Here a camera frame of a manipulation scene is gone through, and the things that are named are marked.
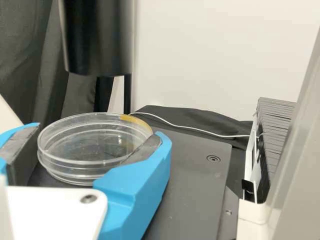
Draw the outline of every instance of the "white wire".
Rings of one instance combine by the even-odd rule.
[[[217,133],[214,133],[214,132],[206,131],[206,130],[195,128],[195,127],[191,127],[191,126],[176,125],[176,124],[173,124],[173,123],[163,119],[162,117],[159,117],[157,115],[154,115],[154,114],[148,113],[148,112],[139,112],[139,111],[137,111],[137,112],[132,112],[129,115],[135,115],[135,114],[149,115],[149,116],[157,118],[157,119],[163,121],[164,123],[166,123],[166,124],[168,124],[170,126],[176,127],[176,128],[195,130],[195,131],[198,131],[198,132],[203,132],[203,133],[210,134],[210,135],[213,135],[213,136],[216,136],[216,137],[219,137],[219,138],[224,138],[224,139],[227,139],[227,138],[248,138],[248,137],[250,137],[250,135],[221,135],[221,134],[217,134]]]

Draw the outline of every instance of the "black stand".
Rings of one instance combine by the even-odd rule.
[[[114,85],[114,77],[101,76],[96,78],[95,84],[95,99],[94,112],[107,112],[109,108],[112,88]],[[129,114],[131,112],[131,88],[132,75],[124,75],[124,99],[123,99],[123,113]]]
[[[114,77],[100,76],[96,78],[94,112],[107,112],[109,108]]]
[[[124,75],[124,100],[123,100],[123,113],[129,114],[131,112],[131,86],[132,75]]]

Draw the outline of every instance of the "blue clamp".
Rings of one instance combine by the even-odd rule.
[[[171,140],[156,132],[161,145],[146,160],[112,168],[93,182],[108,197],[99,240],[138,240],[155,214],[170,177]]]

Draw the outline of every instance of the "clear plastic petri dish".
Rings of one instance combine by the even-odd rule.
[[[119,166],[149,136],[139,118],[113,113],[85,113],[58,120],[38,136],[38,159],[54,178],[90,186]]]

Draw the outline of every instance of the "screw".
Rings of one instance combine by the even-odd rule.
[[[206,156],[206,159],[207,159],[209,162],[212,162],[212,163],[219,163],[219,162],[221,162],[220,157],[218,157],[218,156],[216,156],[216,155],[208,155],[208,156]]]
[[[90,204],[93,203],[95,200],[97,200],[97,196],[88,194],[81,198],[80,202],[82,202],[83,204]]]
[[[232,211],[231,210],[225,210],[225,214],[227,214],[228,216],[232,215]]]

